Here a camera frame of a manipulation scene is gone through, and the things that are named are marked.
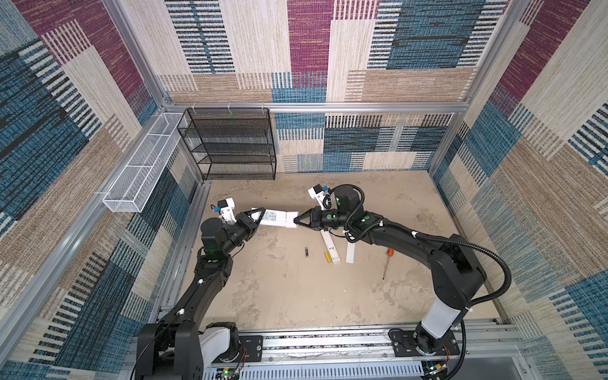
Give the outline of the white remote with grey screen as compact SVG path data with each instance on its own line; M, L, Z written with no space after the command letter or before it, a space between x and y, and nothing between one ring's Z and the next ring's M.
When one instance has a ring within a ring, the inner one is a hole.
M298 212L283 212L267 209L260 221L261 226L275 226L281 228L296 228L294 219Z

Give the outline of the white battery cover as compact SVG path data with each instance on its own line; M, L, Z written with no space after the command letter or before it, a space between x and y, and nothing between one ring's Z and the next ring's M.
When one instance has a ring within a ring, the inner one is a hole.
M356 244L348 242L347 251L346 251L346 259L345 259L346 263L353 264L355 261L355 255L356 255Z

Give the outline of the orange handled screwdriver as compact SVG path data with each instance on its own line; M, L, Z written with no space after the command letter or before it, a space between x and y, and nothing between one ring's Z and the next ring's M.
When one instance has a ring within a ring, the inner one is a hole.
M394 250L393 249L388 249L387 253L386 253L386 264L385 264L384 271L383 271L383 280L386 279L386 274L388 272L390 260L391 260L391 258L393 256L394 256Z

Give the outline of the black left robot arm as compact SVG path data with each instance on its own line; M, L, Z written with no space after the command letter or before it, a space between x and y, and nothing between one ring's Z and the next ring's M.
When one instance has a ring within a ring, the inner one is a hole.
M238 357L236 324L215 323L204 332L200 324L230 278L231 253L256 234L265 213L260 207L237 214L233 224L217 217L201 224L203 247L197 253L193 281L164 317L139 332L131 379L201 379L220 356L225 360Z

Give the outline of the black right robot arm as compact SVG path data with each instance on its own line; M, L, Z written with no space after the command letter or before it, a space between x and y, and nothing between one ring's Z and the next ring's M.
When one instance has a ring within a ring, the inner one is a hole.
M441 348L441 340L468 313L473 297L487 279L478 257L457 234L423 234L364 209L365 195L356 185L338 185L328 191L335 203L329 209L313 207L294 223L313 231L341 228L348 242L365 242L404 254L431 272L435 301L416 326L411 342L426 356Z

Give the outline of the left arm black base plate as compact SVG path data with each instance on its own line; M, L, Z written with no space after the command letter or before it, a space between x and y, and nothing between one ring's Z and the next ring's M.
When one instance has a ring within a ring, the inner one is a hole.
M245 335L239 337L239 363L251 364L262 361L264 337L261 335Z

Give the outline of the aluminium front rail frame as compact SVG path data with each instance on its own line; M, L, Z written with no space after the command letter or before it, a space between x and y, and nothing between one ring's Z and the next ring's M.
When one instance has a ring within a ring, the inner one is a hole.
M211 364L201 379L444 379L459 356L396 357L388 337L397 325L250 330L264 337L259 363ZM540 379L513 325L468 320L453 333L464 355L457 379Z

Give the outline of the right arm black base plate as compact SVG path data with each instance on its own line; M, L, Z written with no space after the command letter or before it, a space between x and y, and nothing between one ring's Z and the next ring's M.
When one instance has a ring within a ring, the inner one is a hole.
M452 330L435 338L423 329L390 329L388 337L396 357L459 356L461 348Z

